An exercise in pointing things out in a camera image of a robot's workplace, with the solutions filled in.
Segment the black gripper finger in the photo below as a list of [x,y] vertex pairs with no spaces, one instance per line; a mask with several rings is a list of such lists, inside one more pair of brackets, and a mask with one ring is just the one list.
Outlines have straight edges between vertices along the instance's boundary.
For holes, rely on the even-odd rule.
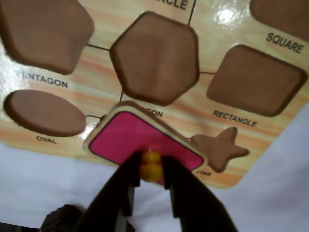
[[216,196],[178,160],[163,157],[164,188],[182,232],[236,232],[230,215]]
[[104,185],[83,215],[84,232],[134,232],[135,188],[140,186],[141,151],[134,152]]

